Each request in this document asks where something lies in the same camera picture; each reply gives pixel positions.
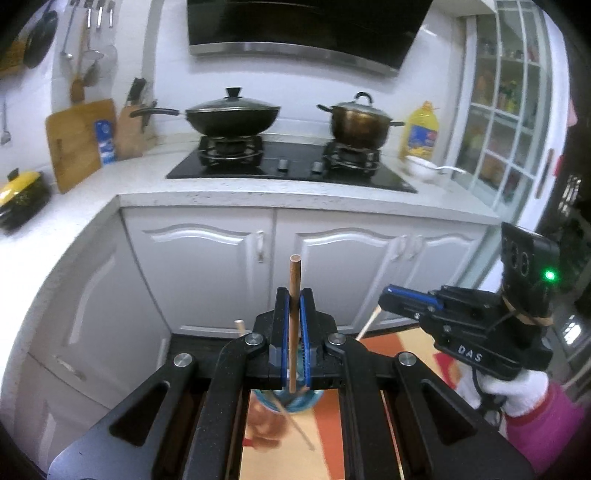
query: wok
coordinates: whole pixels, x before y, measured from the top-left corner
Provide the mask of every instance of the wok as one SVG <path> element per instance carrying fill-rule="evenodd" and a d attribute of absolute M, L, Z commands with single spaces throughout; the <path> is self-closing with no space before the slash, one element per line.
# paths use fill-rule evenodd
<path fill-rule="evenodd" d="M 229 87 L 228 96 L 188 108 L 184 115 L 191 126 L 208 137 L 252 137 L 267 130 L 281 107 L 239 96 L 241 88 Z M 170 108 L 140 108 L 130 117 L 144 115 L 181 115 Z"/>
<path fill-rule="evenodd" d="M 51 10 L 54 1 L 55 0 L 50 0 L 43 16 L 36 23 L 35 27 L 27 37 L 27 44 L 25 45 L 25 53 L 22 62 L 30 69 L 37 67 L 43 61 L 47 52 L 49 52 L 54 37 L 56 36 L 58 21 L 57 12 Z"/>
<path fill-rule="evenodd" d="M 361 97 L 367 98 L 369 105 L 357 103 Z M 332 107 L 316 106 L 332 113 L 330 129 L 337 142 L 352 148 L 378 150 L 386 143 L 390 126 L 402 127 L 404 122 L 394 122 L 373 104 L 370 94 L 359 92 L 353 102 L 342 102 Z"/>

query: black glass cooktop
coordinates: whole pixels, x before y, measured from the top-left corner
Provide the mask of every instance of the black glass cooktop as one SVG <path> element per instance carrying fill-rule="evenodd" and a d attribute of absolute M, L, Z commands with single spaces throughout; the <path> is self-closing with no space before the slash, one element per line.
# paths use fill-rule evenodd
<path fill-rule="evenodd" d="M 326 155 L 328 145 L 265 142 L 260 163 L 242 164 L 220 162 L 207 166 L 203 153 L 195 149 L 167 176 L 168 179 L 198 178 L 268 178 L 286 180 L 320 181 L 374 187 L 399 192 L 417 191 L 399 175 L 377 161 L 372 171 L 350 170 L 335 167 Z"/>

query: green led light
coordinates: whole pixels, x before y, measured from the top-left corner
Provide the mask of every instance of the green led light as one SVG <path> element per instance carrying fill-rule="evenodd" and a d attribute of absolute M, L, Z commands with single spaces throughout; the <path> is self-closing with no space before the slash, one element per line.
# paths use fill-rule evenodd
<path fill-rule="evenodd" d="M 556 275 L 556 272 L 553 270 L 546 270 L 544 272 L 544 278 L 548 281 L 555 281 L 558 278 L 558 275 Z"/>

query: pan handle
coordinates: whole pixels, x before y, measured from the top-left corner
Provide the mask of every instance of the pan handle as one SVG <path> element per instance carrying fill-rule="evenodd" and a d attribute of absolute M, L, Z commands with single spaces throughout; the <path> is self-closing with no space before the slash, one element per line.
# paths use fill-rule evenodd
<path fill-rule="evenodd" d="M 359 92 L 357 95 L 355 95 L 355 100 L 359 100 L 361 97 L 367 98 L 367 100 L 369 100 L 370 105 L 374 104 L 374 99 L 367 92 Z"/>
<path fill-rule="evenodd" d="M 162 114 L 162 115 L 174 115 L 179 116 L 181 114 L 180 110 L 175 110 L 173 108 L 154 108 L 154 107 L 146 107 L 146 108 L 138 108 L 129 114 L 130 118 L 135 118 L 137 116 L 144 116 L 144 115 L 154 115 L 154 114 Z"/>

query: cabinet door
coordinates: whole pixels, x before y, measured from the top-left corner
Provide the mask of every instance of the cabinet door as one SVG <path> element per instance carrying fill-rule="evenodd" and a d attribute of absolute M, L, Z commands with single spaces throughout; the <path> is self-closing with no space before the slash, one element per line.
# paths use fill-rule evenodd
<path fill-rule="evenodd" d="M 290 255 L 302 257 L 302 288 L 345 333 L 360 330 L 400 268 L 411 234 L 404 218 L 365 213 L 280 210 L 273 291 L 288 286 Z"/>
<path fill-rule="evenodd" d="M 112 408 L 161 365 L 169 339 L 116 215 L 64 276 L 30 353 Z"/>
<path fill-rule="evenodd" d="M 84 435 L 108 409 L 85 397 L 27 355 L 18 386 L 14 440 L 41 470 Z"/>
<path fill-rule="evenodd" d="M 150 290 L 175 333 L 237 336 L 269 310 L 272 209 L 154 207 L 124 211 Z"/>
<path fill-rule="evenodd" d="M 455 285 L 473 258 L 486 226 L 471 223 L 414 219 L 399 274 L 399 285 L 428 292 Z M 414 320 L 382 312 L 375 328 L 402 326 Z"/>

